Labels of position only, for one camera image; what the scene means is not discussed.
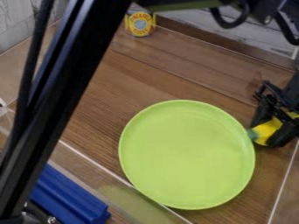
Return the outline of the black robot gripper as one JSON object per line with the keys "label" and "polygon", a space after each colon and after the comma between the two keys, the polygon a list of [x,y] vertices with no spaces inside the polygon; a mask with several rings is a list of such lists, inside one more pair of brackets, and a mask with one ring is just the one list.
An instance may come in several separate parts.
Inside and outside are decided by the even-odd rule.
{"label": "black robot gripper", "polygon": [[267,145],[284,147],[299,136],[299,118],[290,121],[291,117],[287,115],[287,112],[299,114],[299,80],[290,80],[284,88],[264,80],[255,98],[258,106],[250,127],[254,128],[276,117],[283,125],[268,138]]}

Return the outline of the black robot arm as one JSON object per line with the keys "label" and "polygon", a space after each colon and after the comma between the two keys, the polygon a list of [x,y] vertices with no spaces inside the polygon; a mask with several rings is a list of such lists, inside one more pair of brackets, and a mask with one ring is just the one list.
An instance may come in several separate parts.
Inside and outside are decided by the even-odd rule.
{"label": "black robot arm", "polygon": [[[239,27],[248,18],[262,25],[275,21],[284,39],[299,46],[299,0],[134,0],[150,11],[207,8],[224,29]],[[262,81],[255,92],[256,111],[247,131],[251,141],[283,147],[299,137],[299,67],[284,87]]]}

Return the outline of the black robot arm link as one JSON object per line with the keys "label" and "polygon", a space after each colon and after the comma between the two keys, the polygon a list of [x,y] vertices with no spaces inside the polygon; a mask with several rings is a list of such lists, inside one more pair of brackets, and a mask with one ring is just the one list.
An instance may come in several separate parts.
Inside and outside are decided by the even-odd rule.
{"label": "black robot arm link", "polygon": [[24,203],[131,4],[131,0],[71,0],[39,62],[53,2],[41,1],[13,128],[0,154],[0,224],[27,221]]}

